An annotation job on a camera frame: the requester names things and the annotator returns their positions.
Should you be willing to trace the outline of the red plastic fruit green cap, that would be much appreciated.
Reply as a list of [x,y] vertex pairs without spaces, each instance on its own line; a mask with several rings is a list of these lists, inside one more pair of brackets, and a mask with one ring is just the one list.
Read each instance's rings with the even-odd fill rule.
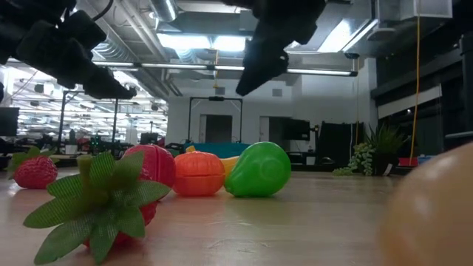
[[137,152],[143,152],[140,178],[161,183],[167,187],[154,203],[168,195],[175,183],[176,165],[172,154],[154,144],[136,145],[127,149],[121,160]]

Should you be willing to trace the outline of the blue plastic container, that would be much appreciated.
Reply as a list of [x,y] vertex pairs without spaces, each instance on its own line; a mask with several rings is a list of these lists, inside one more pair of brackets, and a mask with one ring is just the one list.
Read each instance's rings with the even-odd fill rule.
[[244,143],[186,143],[184,149],[193,146],[197,151],[215,154],[219,158],[240,156],[250,146]]

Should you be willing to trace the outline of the black monitor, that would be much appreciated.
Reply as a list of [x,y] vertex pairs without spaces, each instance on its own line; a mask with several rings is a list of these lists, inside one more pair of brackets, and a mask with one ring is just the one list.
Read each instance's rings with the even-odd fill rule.
[[18,130],[19,108],[0,107],[0,136],[15,137]]

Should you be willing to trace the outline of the yellow toy banana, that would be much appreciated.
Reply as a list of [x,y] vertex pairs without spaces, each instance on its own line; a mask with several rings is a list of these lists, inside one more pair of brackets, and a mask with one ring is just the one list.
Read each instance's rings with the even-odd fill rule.
[[[186,148],[186,153],[191,153],[195,151],[196,149],[194,146],[189,146],[188,148]],[[237,164],[238,159],[239,159],[239,156],[229,157],[229,158],[220,158],[220,162],[223,164],[224,169],[225,169],[226,177],[230,175],[232,169]]]

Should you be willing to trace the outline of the dark monitor screen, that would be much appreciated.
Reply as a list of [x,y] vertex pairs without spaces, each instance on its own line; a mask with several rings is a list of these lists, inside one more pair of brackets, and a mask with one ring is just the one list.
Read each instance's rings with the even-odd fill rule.
[[310,122],[307,120],[284,119],[282,136],[286,140],[310,140]]

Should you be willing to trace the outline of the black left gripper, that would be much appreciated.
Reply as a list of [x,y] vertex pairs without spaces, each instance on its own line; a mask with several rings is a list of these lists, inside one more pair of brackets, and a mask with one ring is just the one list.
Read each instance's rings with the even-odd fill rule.
[[0,64],[14,58],[68,88],[82,84],[93,98],[133,98],[136,86],[115,79],[133,63],[92,63],[92,50],[106,33],[77,0],[0,0]]

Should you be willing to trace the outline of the green plastic toy pear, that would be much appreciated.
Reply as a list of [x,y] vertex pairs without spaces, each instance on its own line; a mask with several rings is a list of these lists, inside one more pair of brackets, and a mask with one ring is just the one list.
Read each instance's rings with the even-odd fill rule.
[[290,159],[284,149],[259,142],[241,153],[224,188],[234,197],[270,197],[285,187],[290,176]]

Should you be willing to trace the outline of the silver air duct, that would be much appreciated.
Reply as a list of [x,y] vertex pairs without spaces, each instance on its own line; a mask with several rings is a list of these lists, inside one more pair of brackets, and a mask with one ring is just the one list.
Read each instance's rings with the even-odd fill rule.
[[155,17],[162,22],[174,21],[178,16],[175,0],[149,0]]

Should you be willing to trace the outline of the red toy strawberry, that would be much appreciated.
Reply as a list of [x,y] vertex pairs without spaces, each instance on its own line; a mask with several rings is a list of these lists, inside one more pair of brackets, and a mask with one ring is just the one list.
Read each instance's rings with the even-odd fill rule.
[[34,258],[35,265],[54,262],[86,245],[96,264],[106,260],[122,237],[143,238],[149,219],[170,187],[145,177],[143,152],[115,160],[108,152],[77,159],[78,174],[47,186],[52,199],[30,213],[23,225],[49,228]]
[[45,189],[58,175],[55,165],[58,160],[51,158],[54,153],[55,149],[41,151],[36,146],[28,152],[14,153],[5,169],[8,179],[22,188]]

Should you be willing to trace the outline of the orange plastic toy tangerine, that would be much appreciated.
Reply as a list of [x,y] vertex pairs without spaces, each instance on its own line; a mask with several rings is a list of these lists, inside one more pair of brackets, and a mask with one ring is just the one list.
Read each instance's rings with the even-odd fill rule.
[[174,158],[175,193],[185,197],[211,196],[218,192],[225,180],[225,168],[215,154],[193,151]]

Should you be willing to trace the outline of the tan toy bread bun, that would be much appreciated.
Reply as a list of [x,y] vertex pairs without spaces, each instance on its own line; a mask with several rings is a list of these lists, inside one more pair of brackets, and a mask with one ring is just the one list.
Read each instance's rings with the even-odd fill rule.
[[411,171],[378,232],[382,266],[473,266],[473,143]]

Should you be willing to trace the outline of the potted succulent plant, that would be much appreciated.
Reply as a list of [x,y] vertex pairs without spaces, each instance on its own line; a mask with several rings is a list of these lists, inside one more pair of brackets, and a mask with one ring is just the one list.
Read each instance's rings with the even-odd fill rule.
[[376,130],[370,128],[370,136],[354,145],[353,154],[345,167],[336,168],[336,176],[359,173],[364,176],[389,176],[399,164],[398,151],[408,141],[398,128],[382,124]]

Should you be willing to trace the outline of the black aluminium table frame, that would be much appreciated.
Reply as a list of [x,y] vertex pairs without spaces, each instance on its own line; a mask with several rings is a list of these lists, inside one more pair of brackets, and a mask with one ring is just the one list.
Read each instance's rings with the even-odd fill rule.
[[460,40],[462,57],[462,76],[464,112],[460,116],[465,124],[465,130],[446,134],[444,137],[446,150],[451,150],[467,143],[473,143],[473,31],[463,34]]

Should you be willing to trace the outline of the black panel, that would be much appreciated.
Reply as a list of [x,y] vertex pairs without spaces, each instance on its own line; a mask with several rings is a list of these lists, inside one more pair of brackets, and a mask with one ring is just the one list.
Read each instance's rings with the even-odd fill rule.
[[364,123],[328,123],[323,121],[319,132],[319,162],[336,168],[348,165],[353,146],[364,141]]

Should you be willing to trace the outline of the ceiling strip light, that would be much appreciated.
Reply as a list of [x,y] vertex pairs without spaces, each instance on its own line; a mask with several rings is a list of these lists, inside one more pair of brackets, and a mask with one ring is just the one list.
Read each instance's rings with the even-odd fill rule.
[[[242,72],[243,66],[228,66],[214,64],[171,64],[171,63],[138,63],[138,62],[112,62],[112,61],[94,61],[94,64],[100,67],[114,68],[148,68],[148,69],[185,69],[185,70],[209,70],[209,71],[233,71]],[[344,76],[355,77],[357,71],[331,70],[331,69],[292,69],[288,68],[283,74],[294,75],[323,75],[323,76]]]

